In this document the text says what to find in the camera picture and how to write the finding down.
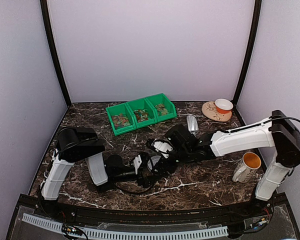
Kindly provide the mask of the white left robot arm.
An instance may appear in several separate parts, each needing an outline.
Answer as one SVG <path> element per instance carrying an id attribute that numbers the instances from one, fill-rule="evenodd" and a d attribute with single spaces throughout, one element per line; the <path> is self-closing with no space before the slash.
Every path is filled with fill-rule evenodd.
<path id="1" fill-rule="evenodd" d="M 86 161 L 90 178 L 99 193 L 117 189 L 131 195 L 143 195 L 154 187 L 153 176 L 143 175 L 143 168 L 151 159 L 148 153 L 139 153 L 125 165 L 118 154 L 104 159 L 105 150 L 104 140 L 98 138 L 93 128 L 64 127 L 57 133 L 50 166 L 37 190 L 38 198 L 43 199 L 40 208 L 48 217 L 57 218 L 61 213 L 60 206 L 54 201 L 58 199 L 69 171 L 80 161 Z"/>

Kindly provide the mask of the green bin with star candies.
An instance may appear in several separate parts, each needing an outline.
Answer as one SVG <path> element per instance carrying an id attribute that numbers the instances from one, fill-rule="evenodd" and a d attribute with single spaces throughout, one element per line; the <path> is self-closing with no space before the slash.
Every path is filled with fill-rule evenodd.
<path id="1" fill-rule="evenodd" d="M 121 103 L 106 108 L 110 125 L 115 136 L 132 132 L 137 129 L 132 111 L 127 103 Z"/>

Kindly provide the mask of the metal scoop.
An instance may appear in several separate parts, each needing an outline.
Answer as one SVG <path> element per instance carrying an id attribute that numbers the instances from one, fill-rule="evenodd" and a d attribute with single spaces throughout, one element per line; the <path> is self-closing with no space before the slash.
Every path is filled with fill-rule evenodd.
<path id="1" fill-rule="evenodd" d="M 186 117 L 188 131 L 196 136 L 199 133 L 199 125 L 194 115 L 190 114 Z"/>

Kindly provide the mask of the green bin with lollipops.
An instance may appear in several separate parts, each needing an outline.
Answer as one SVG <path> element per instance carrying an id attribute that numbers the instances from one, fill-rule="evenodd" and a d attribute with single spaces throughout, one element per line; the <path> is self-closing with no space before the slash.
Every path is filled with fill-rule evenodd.
<path id="1" fill-rule="evenodd" d="M 144 128 L 157 123 L 154 108 L 145 98 L 140 98 L 127 102 L 127 106 L 132 111 L 132 116 L 136 121 L 136 128 Z"/>

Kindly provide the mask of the clear round plastic lid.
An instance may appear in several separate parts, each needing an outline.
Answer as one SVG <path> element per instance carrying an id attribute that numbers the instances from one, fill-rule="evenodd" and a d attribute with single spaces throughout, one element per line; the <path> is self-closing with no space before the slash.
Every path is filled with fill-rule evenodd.
<path id="1" fill-rule="evenodd" d="M 159 173 L 159 162 L 162 160 L 162 156 L 160 155 L 154 155 L 148 160 L 147 162 L 147 169 L 152 173 Z"/>

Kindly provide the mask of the green bin with popsicle candies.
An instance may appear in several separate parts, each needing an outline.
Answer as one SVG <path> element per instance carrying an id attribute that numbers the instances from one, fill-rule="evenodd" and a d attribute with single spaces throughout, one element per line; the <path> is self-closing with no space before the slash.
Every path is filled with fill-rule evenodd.
<path id="1" fill-rule="evenodd" d="M 177 117 L 175 105 L 164 93 L 151 95 L 146 97 L 146 99 L 153 106 L 158 122 L 163 122 Z"/>

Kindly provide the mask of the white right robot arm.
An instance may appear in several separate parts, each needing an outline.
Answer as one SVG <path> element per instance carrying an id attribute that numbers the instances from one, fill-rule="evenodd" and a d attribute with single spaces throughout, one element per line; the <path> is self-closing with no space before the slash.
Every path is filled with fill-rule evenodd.
<path id="1" fill-rule="evenodd" d="M 286 176 L 300 164 L 300 131 L 293 124 L 298 119 L 274 110 L 271 116 L 250 125 L 216 130 L 197 138 L 182 125 L 175 125 L 165 140 L 149 139 L 147 147 L 169 161 L 192 163 L 210 161 L 227 154 L 275 148 L 273 159 L 255 189 L 255 198 L 245 205 L 245 213 L 256 217 Z"/>

